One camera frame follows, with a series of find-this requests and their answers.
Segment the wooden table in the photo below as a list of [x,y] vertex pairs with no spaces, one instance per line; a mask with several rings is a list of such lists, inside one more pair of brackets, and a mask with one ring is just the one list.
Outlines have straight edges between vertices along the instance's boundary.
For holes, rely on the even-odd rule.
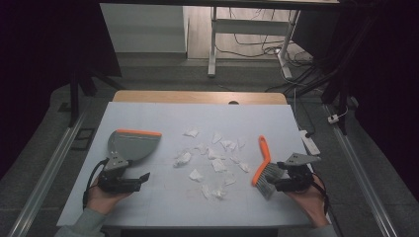
[[117,91],[113,102],[220,105],[286,105],[288,103],[282,93],[135,90]]

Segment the white metal desk frame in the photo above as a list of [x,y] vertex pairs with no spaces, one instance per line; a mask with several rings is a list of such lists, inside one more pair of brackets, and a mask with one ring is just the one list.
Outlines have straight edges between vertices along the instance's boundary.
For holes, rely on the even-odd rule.
[[240,35],[265,35],[279,36],[284,38],[284,43],[280,49],[275,50],[275,54],[281,65],[285,79],[291,79],[292,73],[286,62],[286,53],[292,39],[293,30],[299,15],[299,10],[290,10],[290,18],[286,22],[263,21],[263,20],[233,20],[219,19],[217,8],[212,7],[210,13],[211,33],[209,49],[208,77],[215,76],[216,56],[215,41],[217,34],[240,34]]

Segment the white cabinet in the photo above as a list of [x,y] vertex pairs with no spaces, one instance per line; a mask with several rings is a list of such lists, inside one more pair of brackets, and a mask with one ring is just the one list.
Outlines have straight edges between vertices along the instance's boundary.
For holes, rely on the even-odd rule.
[[182,6],[100,4],[116,52],[185,53]]

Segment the person's left hand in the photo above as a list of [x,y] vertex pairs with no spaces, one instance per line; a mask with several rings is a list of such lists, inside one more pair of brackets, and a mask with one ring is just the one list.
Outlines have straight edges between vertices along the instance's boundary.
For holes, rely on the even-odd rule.
[[88,189],[88,198],[86,207],[98,213],[107,215],[112,212],[119,201],[130,196],[127,194],[109,194],[100,189],[97,185],[98,180]]

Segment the metal floor rail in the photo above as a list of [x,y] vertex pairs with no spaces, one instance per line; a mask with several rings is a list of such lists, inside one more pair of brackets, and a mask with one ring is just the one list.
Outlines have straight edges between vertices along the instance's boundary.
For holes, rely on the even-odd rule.
[[7,237],[27,236],[86,115],[87,109],[84,109],[74,124],[65,130]]
[[349,137],[344,135],[337,123],[330,123],[337,140],[348,160],[356,181],[362,191],[367,204],[376,220],[377,226],[383,237],[399,237],[395,226],[393,225],[385,207],[379,198],[373,184],[362,165],[358,154],[356,153]]

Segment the dark curtain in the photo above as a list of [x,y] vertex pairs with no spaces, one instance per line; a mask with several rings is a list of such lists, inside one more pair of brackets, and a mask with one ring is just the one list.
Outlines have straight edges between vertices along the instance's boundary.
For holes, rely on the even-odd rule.
[[0,179],[75,75],[121,70],[101,0],[0,0]]
[[363,35],[323,101],[355,97],[359,124],[419,202],[419,0],[341,1],[350,8],[302,11],[293,40],[329,73]]

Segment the orange brush with grey bristles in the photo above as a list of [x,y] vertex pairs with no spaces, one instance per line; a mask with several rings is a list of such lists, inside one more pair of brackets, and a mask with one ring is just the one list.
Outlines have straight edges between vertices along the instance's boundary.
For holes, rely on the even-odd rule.
[[280,179],[285,171],[280,169],[276,163],[271,162],[271,154],[268,142],[263,135],[259,136],[258,143],[263,161],[256,170],[252,178],[251,184],[260,192],[264,199],[269,199],[272,196],[272,194],[276,191],[276,187],[270,184],[267,181],[267,179]]

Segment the grey dustpan with orange edge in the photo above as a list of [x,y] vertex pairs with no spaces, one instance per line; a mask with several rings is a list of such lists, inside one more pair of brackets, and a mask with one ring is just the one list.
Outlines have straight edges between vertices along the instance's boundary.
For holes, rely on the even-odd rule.
[[111,158],[128,163],[150,155],[160,142],[162,134],[156,131],[117,129],[109,137],[108,150]]

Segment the black stand legs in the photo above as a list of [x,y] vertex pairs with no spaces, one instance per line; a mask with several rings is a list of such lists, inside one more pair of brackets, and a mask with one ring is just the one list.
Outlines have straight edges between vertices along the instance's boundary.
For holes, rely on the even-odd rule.
[[[342,66],[338,66],[329,74],[329,84],[321,96],[321,101],[323,104],[329,105],[335,100],[338,100],[338,112],[336,115],[342,115],[345,111],[349,111],[349,96],[349,76],[347,70]],[[348,134],[346,115],[340,117],[337,122],[332,124],[337,125],[343,135]]]
[[97,93],[97,88],[93,82],[94,78],[99,79],[110,87],[119,90],[124,90],[125,87],[112,79],[110,76],[99,71],[98,69],[93,68],[92,66],[81,66],[75,65],[72,66],[66,75],[69,82],[69,92],[70,92],[70,102],[69,108],[66,110],[70,112],[70,122],[69,127],[73,127],[77,120],[79,119],[79,89],[82,89],[82,92],[87,97],[93,97]]

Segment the pile of white paper scraps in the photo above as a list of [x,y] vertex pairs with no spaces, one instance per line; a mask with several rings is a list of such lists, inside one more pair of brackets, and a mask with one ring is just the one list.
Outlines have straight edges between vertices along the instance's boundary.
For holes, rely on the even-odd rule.
[[210,143],[200,142],[180,151],[174,158],[173,167],[181,168],[192,161],[204,160],[204,164],[192,168],[188,178],[201,185],[205,199],[224,199],[227,195],[225,188],[237,182],[234,170],[239,169],[244,174],[251,172],[241,154],[246,142],[245,137],[225,139],[221,133],[215,131]]

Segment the black rectangular floor frame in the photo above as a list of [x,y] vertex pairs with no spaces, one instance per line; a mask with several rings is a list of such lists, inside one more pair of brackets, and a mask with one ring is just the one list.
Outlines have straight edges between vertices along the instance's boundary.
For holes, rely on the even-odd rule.
[[94,135],[95,128],[80,128],[72,142],[71,150],[88,150],[93,142]]

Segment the person's right hand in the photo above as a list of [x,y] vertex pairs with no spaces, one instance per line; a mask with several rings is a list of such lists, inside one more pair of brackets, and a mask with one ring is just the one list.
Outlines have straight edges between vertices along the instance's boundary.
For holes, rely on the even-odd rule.
[[315,186],[301,192],[287,192],[287,196],[302,209],[314,228],[330,224],[324,211],[325,197]]

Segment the pale grey table mat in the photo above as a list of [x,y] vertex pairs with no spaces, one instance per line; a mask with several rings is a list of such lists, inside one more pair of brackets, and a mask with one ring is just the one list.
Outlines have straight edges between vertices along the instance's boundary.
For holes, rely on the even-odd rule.
[[[141,190],[119,202],[107,225],[121,228],[277,227],[308,224],[292,199],[274,193],[264,199],[251,180],[263,161],[258,138],[263,135],[273,161],[285,161],[304,150],[293,111],[288,105],[203,105],[110,103],[57,223],[71,225],[82,213],[82,196],[95,165],[108,157],[108,139],[118,128],[162,134],[157,148],[125,172],[128,178],[149,173]],[[195,165],[174,168],[175,156],[200,142],[210,143],[217,131],[225,139],[245,137],[241,152],[251,172],[236,169],[237,182],[224,199],[205,199],[201,185],[188,178]]]

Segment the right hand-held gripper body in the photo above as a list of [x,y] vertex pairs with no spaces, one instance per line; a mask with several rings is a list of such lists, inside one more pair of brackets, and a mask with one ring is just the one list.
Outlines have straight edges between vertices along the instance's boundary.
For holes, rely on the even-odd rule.
[[301,192],[307,190],[314,179],[312,172],[308,168],[310,163],[319,162],[318,156],[293,153],[285,163],[289,166],[287,170],[288,177],[281,178],[281,181],[275,184],[278,192]]

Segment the white power strip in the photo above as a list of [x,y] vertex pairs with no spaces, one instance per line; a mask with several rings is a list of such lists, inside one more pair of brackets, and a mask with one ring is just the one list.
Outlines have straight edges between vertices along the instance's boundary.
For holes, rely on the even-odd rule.
[[308,132],[306,130],[301,130],[299,132],[300,138],[305,146],[305,148],[308,150],[308,152],[311,155],[319,155],[320,150],[318,149],[317,145],[314,143],[312,138],[308,135]]

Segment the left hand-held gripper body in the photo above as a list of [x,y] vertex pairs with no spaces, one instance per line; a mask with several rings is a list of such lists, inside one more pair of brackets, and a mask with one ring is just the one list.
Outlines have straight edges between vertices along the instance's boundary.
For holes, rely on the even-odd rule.
[[112,152],[99,174],[98,187],[109,194],[138,192],[142,184],[142,178],[124,178],[124,173],[131,164],[131,160],[126,160],[119,153]]

